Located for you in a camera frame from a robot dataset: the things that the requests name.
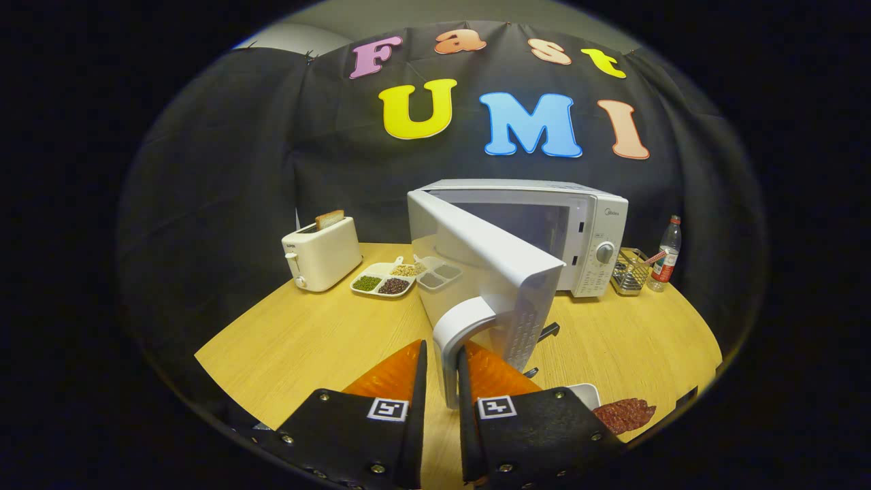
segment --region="letter cutout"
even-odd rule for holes
[[[617,63],[616,59],[604,54],[600,50],[587,49],[581,50],[581,52],[583,54],[589,55],[590,58],[592,58],[593,60],[593,64],[596,65],[599,70],[604,71],[612,77],[626,78],[625,73],[618,70],[617,68],[614,68],[614,66],[611,65],[612,63]]]
[[[616,155],[636,160],[645,160],[651,156],[650,151],[641,144],[638,129],[632,120],[635,109],[631,105],[618,100],[599,100],[597,105],[608,112],[608,118],[611,119],[614,137],[617,139],[611,149]]]
[[[378,94],[384,101],[384,129],[390,136],[400,140],[429,138],[441,133],[450,124],[453,108],[450,102],[450,89],[456,80],[442,78],[430,80],[423,88],[433,92],[433,115],[421,122],[408,117],[408,96],[415,91],[413,85],[399,85]]]
[[[543,39],[530,39],[527,43],[532,46],[532,54],[536,55],[536,58],[557,65],[571,65],[571,58],[564,53],[565,50],[559,44]]]
[[[471,29],[447,31],[439,34],[435,40],[440,41],[439,44],[435,45],[435,52],[439,54],[451,54],[458,51],[478,51],[487,45],[487,43],[481,40],[481,36],[477,31]]]
[[[402,44],[402,38],[393,36],[355,47],[351,51],[357,53],[357,64],[354,66],[354,71],[351,72],[350,78],[359,78],[381,71],[381,65],[378,65],[375,60],[387,61],[390,59],[390,53],[392,52],[390,46],[398,46],[400,44]]]
[[[520,141],[526,153],[535,151],[544,130],[547,139],[542,145],[544,154],[554,157],[576,158],[583,150],[575,143],[571,128],[569,107],[571,98],[556,93],[545,93],[538,99],[532,114],[506,92],[485,93],[481,103],[490,109],[490,143],[484,152],[491,155],[511,155],[517,145],[509,140],[509,128]]]

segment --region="microwave control knob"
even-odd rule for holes
[[[602,244],[596,248],[596,260],[601,263],[610,262],[612,255],[614,255],[614,244],[611,242],[602,242]]]

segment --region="straw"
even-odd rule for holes
[[[651,258],[649,258],[646,261],[641,262],[641,263],[643,263],[644,265],[650,265],[650,264],[654,263],[655,261],[665,257],[666,255],[668,255],[668,252],[666,252],[665,250],[661,250],[658,254],[654,255],[653,257],[651,257]]]

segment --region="toaster lever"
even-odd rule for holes
[[[290,272],[294,275],[294,277],[300,276],[300,264],[296,261],[296,254],[284,254],[284,258],[287,259],[287,265],[290,266]]]

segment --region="yellow letter u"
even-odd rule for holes
[[[456,80],[443,78],[430,80],[423,88],[433,92],[433,115],[425,121],[413,121],[408,117],[408,96],[415,91],[413,85],[399,85],[378,94],[384,101],[384,129],[390,136],[400,140],[429,138],[441,133],[450,124],[452,107],[450,89]]]

